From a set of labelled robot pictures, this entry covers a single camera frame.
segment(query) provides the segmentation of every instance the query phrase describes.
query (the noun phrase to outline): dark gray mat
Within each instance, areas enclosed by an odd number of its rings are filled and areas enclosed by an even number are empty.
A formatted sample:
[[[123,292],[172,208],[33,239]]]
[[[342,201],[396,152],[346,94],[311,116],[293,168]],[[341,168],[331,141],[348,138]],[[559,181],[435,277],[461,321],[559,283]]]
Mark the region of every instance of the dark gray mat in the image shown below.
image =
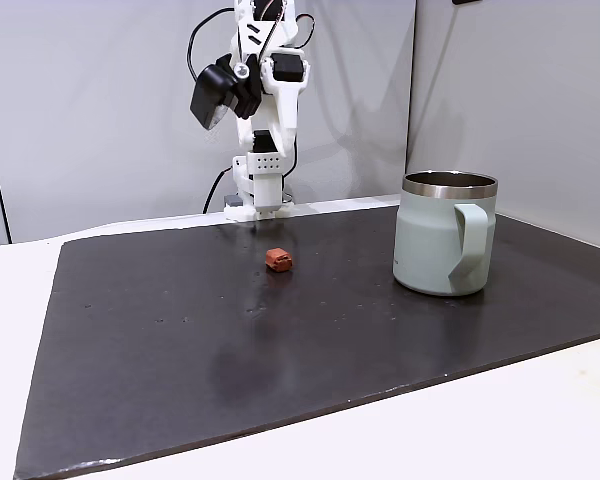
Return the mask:
[[[16,478],[149,460],[600,338],[600,249],[499,218],[487,289],[427,297],[392,277],[395,214],[66,244]],[[274,247],[292,273],[267,272]]]

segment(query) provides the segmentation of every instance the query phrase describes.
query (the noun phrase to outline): table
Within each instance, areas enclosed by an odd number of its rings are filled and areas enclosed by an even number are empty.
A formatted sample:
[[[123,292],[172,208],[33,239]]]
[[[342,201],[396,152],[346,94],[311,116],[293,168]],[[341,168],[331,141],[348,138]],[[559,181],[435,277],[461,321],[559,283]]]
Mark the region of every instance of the table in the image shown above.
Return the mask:
[[[399,197],[299,206],[311,215]],[[89,236],[226,223],[109,225],[0,247],[0,479],[11,478],[60,247]],[[182,478],[600,478],[600,341],[213,447],[92,474]]]

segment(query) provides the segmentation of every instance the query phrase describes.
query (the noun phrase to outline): metal rim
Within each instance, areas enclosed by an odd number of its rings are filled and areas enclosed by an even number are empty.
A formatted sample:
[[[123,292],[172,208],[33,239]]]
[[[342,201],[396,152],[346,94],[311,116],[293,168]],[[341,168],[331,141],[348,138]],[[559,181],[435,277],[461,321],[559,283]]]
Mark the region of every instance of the metal rim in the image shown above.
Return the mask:
[[[427,170],[405,175],[402,189],[421,197],[478,200],[495,197],[498,180],[477,173]]]

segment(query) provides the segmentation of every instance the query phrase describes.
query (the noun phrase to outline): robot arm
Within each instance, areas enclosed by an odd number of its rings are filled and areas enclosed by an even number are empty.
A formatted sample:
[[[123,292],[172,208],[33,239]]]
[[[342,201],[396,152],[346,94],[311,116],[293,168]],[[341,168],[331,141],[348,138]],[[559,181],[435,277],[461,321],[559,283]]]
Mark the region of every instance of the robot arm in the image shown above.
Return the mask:
[[[234,0],[238,28],[231,53],[197,79],[192,113],[211,129],[233,110],[247,150],[233,161],[242,205],[225,210],[230,218],[235,212],[234,219],[271,218],[283,206],[283,177],[294,165],[298,97],[311,71],[304,52],[294,47],[295,13],[294,0]],[[267,129],[254,130],[254,122]]]

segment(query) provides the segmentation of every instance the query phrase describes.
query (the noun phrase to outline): mug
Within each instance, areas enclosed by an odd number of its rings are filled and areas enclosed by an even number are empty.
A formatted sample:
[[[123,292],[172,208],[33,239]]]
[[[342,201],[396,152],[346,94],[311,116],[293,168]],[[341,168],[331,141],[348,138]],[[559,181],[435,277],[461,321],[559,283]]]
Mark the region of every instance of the mug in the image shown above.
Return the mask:
[[[406,175],[396,226],[396,280],[429,295],[482,290],[489,276],[497,193],[498,181],[486,175]]]

